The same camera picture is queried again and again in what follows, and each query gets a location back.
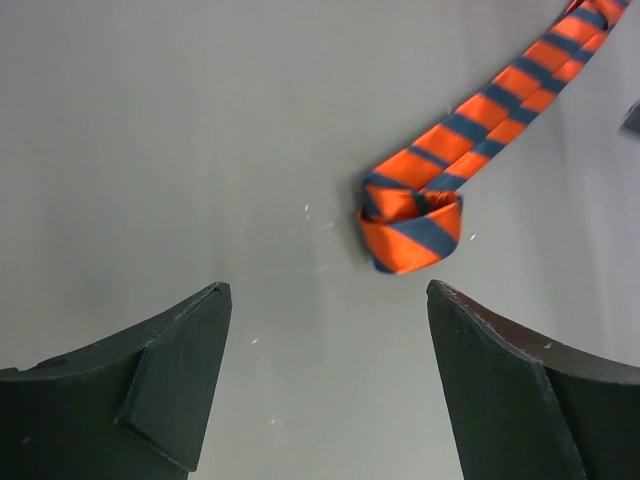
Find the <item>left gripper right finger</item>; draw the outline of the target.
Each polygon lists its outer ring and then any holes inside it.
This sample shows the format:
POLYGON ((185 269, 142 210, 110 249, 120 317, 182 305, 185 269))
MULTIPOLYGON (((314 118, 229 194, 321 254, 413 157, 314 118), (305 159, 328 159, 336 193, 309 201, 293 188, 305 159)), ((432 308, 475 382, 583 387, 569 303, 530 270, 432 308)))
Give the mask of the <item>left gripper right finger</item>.
POLYGON ((433 280, 428 320, 466 479, 636 479, 639 370, 433 280))

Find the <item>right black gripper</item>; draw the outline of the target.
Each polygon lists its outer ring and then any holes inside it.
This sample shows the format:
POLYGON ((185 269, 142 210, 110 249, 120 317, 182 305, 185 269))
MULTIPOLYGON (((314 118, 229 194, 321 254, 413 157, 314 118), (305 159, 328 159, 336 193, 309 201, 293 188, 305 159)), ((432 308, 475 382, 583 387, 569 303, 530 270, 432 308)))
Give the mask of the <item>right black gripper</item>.
POLYGON ((621 134, 630 136, 640 135, 640 102, 636 101, 626 112, 619 127, 621 134))

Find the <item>orange navy striped tie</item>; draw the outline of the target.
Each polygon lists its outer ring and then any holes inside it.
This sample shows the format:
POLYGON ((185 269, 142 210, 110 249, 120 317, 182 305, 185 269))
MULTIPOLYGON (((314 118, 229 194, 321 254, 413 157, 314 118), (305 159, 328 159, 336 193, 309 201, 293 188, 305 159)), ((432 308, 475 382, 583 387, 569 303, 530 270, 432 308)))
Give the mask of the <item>orange navy striped tie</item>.
POLYGON ((358 220, 375 268, 406 274, 451 255, 460 188, 573 80, 620 21, 626 1, 573 1, 486 86, 363 178, 358 220))

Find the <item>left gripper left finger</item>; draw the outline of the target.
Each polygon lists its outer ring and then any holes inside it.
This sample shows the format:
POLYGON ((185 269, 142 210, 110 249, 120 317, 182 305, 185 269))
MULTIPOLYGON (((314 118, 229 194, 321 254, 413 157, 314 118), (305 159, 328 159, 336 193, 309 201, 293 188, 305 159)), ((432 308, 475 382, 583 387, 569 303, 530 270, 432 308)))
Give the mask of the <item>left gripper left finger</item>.
POLYGON ((199 465, 232 312, 216 282, 168 310, 1 373, 5 479, 185 479, 199 465))

